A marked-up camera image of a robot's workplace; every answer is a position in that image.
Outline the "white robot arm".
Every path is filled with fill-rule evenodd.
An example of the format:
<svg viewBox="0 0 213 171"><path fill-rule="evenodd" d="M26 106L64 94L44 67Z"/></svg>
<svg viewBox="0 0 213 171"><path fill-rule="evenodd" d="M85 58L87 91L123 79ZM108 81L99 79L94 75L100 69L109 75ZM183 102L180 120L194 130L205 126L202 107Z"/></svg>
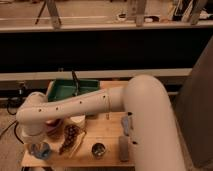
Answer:
<svg viewBox="0 0 213 171"><path fill-rule="evenodd" d="M25 141L38 144L43 141L48 120L108 112L129 116L135 171L186 171L169 96L163 84L150 75L56 102L34 92L18 109L16 119Z"/></svg>

